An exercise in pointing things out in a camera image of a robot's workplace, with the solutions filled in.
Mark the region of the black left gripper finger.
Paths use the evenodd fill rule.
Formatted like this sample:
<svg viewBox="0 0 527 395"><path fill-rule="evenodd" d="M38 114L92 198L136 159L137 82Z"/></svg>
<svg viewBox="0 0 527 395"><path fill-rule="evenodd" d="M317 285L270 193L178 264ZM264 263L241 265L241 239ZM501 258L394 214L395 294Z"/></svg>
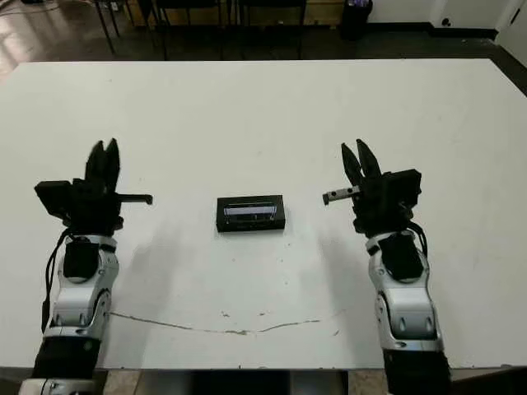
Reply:
<svg viewBox="0 0 527 395"><path fill-rule="evenodd" d="M114 192L119 179L120 157L117 140L112 138L105 149L104 180L109 191Z"/></svg>
<svg viewBox="0 0 527 395"><path fill-rule="evenodd" d="M91 149L85 168L84 180L90 183L102 184L105 170L105 149L102 141L98 141Z"/></svg>

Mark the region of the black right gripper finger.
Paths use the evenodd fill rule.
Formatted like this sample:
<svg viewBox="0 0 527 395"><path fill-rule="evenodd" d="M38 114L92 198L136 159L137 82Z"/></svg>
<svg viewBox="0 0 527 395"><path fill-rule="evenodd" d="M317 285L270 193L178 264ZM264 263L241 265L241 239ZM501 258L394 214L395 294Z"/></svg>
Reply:
<svg viewBox="0 0 527 395"><path fill-rule="evenodd" d="M359 155L359 175L363 179L379 178L382 172L378 160L362 139L357 139L357 152Z"/></svg>
<svg viewBox="0 0 527 395"><path fill-rule="evenodd" d="M352 150L345 144L341 144L341 152L343 158L344 172L349 179L351 185L356 187L360 184L363 175L361 172L361 165Z"/></svg>

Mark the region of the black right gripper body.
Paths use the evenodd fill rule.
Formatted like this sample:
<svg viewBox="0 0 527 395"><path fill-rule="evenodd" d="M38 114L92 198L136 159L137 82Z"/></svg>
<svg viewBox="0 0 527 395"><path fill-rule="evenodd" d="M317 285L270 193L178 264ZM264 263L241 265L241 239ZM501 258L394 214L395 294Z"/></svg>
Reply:
<svg viewBox="0 0 527 395"><path fill-rule="evenodd" d="M379 178L362 179L356 187L322 195L324 205L350 198L358 234L375 235L406 230L420 194L418 172L387 172Z"/></svg>

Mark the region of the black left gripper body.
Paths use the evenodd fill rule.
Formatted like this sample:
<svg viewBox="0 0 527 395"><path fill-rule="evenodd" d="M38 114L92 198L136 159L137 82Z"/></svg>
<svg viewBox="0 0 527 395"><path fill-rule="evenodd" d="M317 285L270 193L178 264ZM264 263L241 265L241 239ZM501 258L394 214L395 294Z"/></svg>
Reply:
<svg viewBox="0 0 527 395"><path fill-rule="evenodd" d="M68 208L64 225L76 235L111 237L123 228L120 215L123 203L153 204L151 194L116 192L116 180L74 179L68 190Z"/></svg>

